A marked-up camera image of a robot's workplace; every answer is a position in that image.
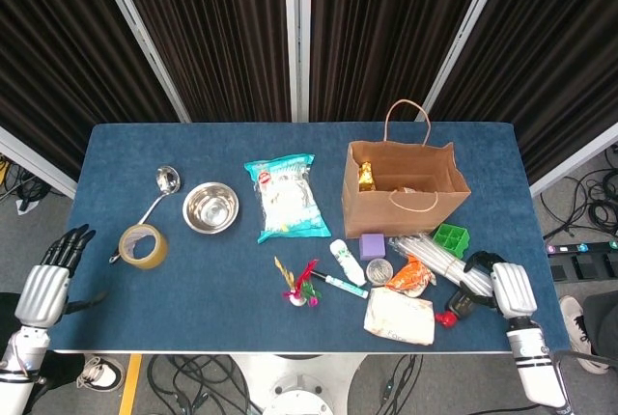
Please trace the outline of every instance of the plastic straw bundle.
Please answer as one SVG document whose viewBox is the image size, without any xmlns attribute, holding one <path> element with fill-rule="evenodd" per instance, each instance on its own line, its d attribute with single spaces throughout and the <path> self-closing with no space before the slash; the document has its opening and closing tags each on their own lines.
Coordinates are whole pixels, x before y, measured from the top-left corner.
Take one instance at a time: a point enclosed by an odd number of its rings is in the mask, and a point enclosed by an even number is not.
<svg viewBox="0 0 618 415">
<path fill-rule="evenodd" d="M 402 255 L 411 254 L 431 271 L 441 275 L 455 285 L 465 282 L 472 291 L 484 296 L 493 292 L 489 275 L 473 268 L 464 273 L 465 263 L 448 251 L 442 249 L 427 235 L 398 236 L 390 239 L 390 244 Z"/>
</svg>

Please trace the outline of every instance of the shoe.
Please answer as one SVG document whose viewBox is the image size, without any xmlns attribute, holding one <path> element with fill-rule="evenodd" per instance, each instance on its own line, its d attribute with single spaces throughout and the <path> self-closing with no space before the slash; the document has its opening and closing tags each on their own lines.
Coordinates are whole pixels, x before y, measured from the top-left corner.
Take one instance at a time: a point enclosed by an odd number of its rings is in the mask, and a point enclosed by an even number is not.
<svg viewBox="0 0 618 415">
<path fill-rule="evenodd" d="M 125 382 L 125 369 L 116 359 L 93 357 L 77 377 L 78 388 L 88 388 L 102 393 L 116 391 Z"/>
<path fill-rule="evenodd" d="M 575 352 L 593 355 L 592 345 L 583 322 L 583 309 L 577 300 L 572 296 L 562 296 L 560 298 L 560 311 L 562 311 L 564 324 L 567 326 L 571 348 Z M 609 369 L 609 366 L 605 364 L 598 364 L 590 360 L 577 359 L 577 361 L 585 371 L 591 374 L 606 374 Z"/>
</svg>

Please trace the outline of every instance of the stainless steel bowl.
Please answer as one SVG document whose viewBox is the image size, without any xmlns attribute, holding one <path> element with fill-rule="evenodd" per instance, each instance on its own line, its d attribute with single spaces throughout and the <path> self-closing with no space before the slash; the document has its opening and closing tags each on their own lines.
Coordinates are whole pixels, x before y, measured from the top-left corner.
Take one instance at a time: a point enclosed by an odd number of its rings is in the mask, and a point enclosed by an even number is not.
<svg viewBox="0 0 618 415">
<path fill-rule="evenodd" d="M 227 229 L 239 214 L 239 197 L 223 183 L 210 181 L 193 188 L 183 204 L 186 224 L 200 234 L 213 235 Z"/>
</svg>

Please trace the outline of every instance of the robotic hand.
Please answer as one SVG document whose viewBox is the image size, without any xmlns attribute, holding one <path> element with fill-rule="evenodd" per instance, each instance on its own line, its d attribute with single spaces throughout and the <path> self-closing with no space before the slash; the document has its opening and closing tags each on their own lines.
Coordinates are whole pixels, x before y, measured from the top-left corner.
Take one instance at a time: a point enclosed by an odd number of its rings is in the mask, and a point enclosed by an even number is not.
<svg viewBox="0 0 618 415">
<path fill-rule="evenodd" d="M 463 271 L 479 264 L 490 272 L 493 296 L 480 296 L 462 282 L 460 287 L 472 301 L 496 309 L 508 320 L 506 336 L 520 374 L 525 395 L 533 402 L 553 407 L 560 415 L 573 414 L 560 374 L 554 369 L 543 330 L 532 321 L 537 303 L 525 269 L 506 263 L 497 254 L 473 254 Z"/>
<path fill-rule="evenodd" d="M 63 314 L 92 307 L 105 297 L 67 303 L 70 279 L 93 236 L 88 225 L 70 230 L 54 241 L 28 275 L 15 309 L 22 326 L 11 336 L 0 361 L 0 401 L 7 415 L 21 415 L 35 383 L 44 383 L 39 369 L 49 346 L 47 329 Z"/>
</svg>

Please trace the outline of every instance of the blue felt table cover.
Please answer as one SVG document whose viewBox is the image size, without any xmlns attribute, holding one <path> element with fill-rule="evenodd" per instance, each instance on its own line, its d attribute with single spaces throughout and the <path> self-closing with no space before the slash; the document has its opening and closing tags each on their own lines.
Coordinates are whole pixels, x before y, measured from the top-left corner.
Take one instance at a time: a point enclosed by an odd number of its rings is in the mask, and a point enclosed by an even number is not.
<svg viewBox="0 0 618 415">
<path fill-rule="evenodd" d="M 97 230 L 70 285 L 70 299 L 108 291 L 96 308 L 67 316 L 52 329 L 52 347 L 64 350 L 470 352 L 506 351 L 506 321 L 479 308 L 453 329 L 435 328 L 432 346 L 412 346 L 363 329 L 367 301 L 317 283 L 316 308 L 297 308 L 282 297 L 284 280 L 273 256 L 296 274 L 313 258 L 319 270 L 345 279 L 328 245 L 344 237 L 341 191 L 348 143 L 378 141 L 382 123 L 328 124 L 104 124 L 93 130 L 69 227 Z M 389 139 L 420 143 L 423 123 L 394 123 Z M 430 144 L 455 142 L 457 166 L 472 194 L 447 222 L 470 233 L 467 254 L 496 252 L 525 266 L 539 311 L 534 315 L 552 349 L 568 339 L 551 281 L 513 128 L 509 124 L 433 124 Z M 273 238 L 258 245 L 262 214 L 243 163 L 285 154 L 316 156 L 310 181 L 333 238 Z M 164 263 L 142 271 L 108 258 L 122 232 L 158 195 L 155 170 L 175 167 L 178 194 L 149 218 L 166 237 Z M 205 181 L 237 192 L 239 217 L 219 235 L 200 235 L 183 221 L 186 194 Z M 358 255 L 358 241 L 349 240 Z M 392 250 L 395 268 L 405 260 Z M 443 311 L 455 286 L 438 277 L 423 298 Z"/>
</svg>

